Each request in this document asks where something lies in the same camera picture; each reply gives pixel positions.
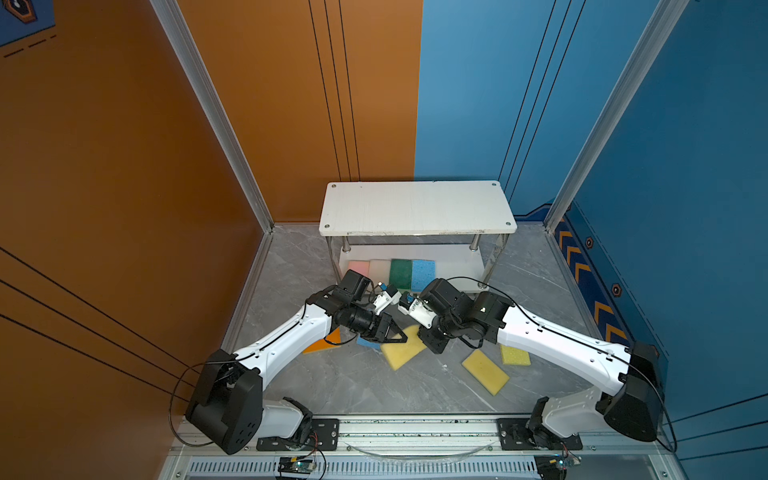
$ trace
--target blue sponge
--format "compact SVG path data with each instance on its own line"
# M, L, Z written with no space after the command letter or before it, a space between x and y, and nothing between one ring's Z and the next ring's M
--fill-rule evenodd
M434 260L413 260L411 290L421 292L435 279Z
M363 340L359 336L357 337L357 344L358 345L362 345L362 346L369 346L372 349L377 349L377 350L381 350L382 349L380 343L369 342L368 340Z

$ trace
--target vent grille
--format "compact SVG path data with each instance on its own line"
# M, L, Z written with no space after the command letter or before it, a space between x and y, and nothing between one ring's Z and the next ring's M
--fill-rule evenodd
M231 458L231 457L195 457L187 471L188 476L205 478L248 477L274 478L277 457L268 460ZM367 478L465 478L471 477L501 478L540 478L533 456L482 457L463 460L456 463L435 462L400 462L396 460L378 460L359 456L329 458L328 469L324 478L328 480L365 480Z

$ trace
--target orange chevron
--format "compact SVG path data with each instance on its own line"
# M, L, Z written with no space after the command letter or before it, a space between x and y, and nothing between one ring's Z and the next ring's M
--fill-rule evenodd
M574 273L574 276L576 277L576 283L578 283L578 273L582 270L586 270L588 272L592 271L589 265L584 265L583 263L576 262L576 272Z
M611 325L610 323L605 324L605 341L610 342L611 341L611 334L615 333L616 335L619 335L623 339L627 339L627 335L616 328L615 326Z
M560 250L563 250L563 237L573 237L574 234L565 230L560 232Z
M581 253L581 250L577 247L568 247L566 250L568 251L568 257L565 259L565 262L568 266L571 266L571 253Z
M600 310L603 310L604 312L608 312L611 315L614 315L613 309L610 308L608 305L606 305L605 303L595 302L594 303L594 322L597 325L600 325L600 321L598 320L598 317L600 316Z

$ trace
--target white shelf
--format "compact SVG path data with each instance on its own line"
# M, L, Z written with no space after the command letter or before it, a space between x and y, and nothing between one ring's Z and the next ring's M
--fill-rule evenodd
M324 237L514 233L499 182L334 182L326 188Z
M468 244L418 244L418 245L352 245L349 253L341 252L339 267L342 276L350 260L434 260L435 278L469 276L481 279L483 262L480 250L473 252ZM462 292L477 293L483 291L473 280L455 279L451 284Z

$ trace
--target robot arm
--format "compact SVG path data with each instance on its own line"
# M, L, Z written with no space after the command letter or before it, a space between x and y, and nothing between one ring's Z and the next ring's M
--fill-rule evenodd
M478 346L485 340L534 353L592 383L584 392L538 400L528 422L537 446L559 449L579 432L608 426L632 439L656 440L663 390L653 346L636 342L630 349L594 339L494 293L472 300L444 279L432 281L410 304L401 300L399 308L422 324L419 338L434 353L466 336Z
M484 341L501 343L534 353L594 385L560 399L539 399L528 421L536 446L559 449L580 431L606 426L633 439L656 439L661 399L653 388L661 391L661 385L653 347L635 343L626 349L593 339L538 318L494 293L480 293L473 300L444 279L434 280L418 298L387 289L370 310L360 303L369 284L369 279L350 271L338 286L310 296L296 315L262 339L233 354L215 352L187 407L190 423L228 454L255 435L302 445L310 434L311 412L292 399L263 400L262 391L307 346L339 326L370 342L405 342L405 333L383 312L397 303L421 324L419 338L434 353L442 353L455 338L472 348Z
M385 290L374 310L359 303L371 281L347 273L341 283L314 293L296 315L249 346L208 357L185 416L226 453L240 451L255 435L282 437L298 445L310 434L312 414L292 399L263 400L262 391L306 347L344 326L375 343L408 337L384 308L400 293Z

